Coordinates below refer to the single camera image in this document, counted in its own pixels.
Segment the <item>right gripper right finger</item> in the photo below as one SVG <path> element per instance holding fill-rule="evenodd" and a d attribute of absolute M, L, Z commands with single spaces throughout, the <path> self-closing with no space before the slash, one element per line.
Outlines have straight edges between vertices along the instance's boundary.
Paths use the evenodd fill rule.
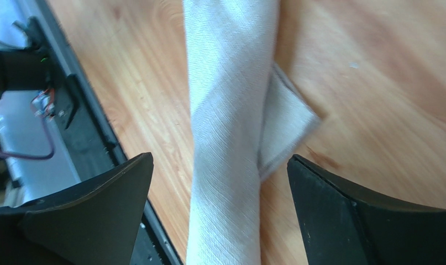
<path fill-rule="evenodd" d="M 381 194 L 300 155 L 287 164 L 309 264 L 446 264 L 446 210 Z"/>

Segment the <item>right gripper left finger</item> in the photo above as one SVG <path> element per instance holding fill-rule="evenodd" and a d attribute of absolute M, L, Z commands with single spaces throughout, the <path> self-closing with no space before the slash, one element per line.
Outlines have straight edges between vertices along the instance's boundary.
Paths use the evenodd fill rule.
<path fill-rule="evenodd" d="M 147 200 L 150 153 L 16 208 L 0 207 L 0 264 L 129 264 Z"/>

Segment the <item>beige cloth napkin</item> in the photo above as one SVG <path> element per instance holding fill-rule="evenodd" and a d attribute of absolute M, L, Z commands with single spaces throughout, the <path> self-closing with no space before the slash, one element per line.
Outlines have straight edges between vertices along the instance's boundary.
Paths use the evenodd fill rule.
<path fill-rule="evenodd" d="M 187 264 L 260 264 L 260 186 L 319 124 L 274 61 L 279 1 L 184 1 Z"/>

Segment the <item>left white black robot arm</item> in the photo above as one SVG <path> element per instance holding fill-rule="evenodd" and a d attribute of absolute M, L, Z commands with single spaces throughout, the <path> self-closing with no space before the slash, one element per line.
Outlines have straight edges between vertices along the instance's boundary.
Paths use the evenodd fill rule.
<path fill-rule="evenodd" d="M 50 45 L 37 17 L 13 23 L 27 37 L 27 46 L 0 41 L 0 99 L 6 91 L 38 91 L 53 88 L 54 62 Z"/>

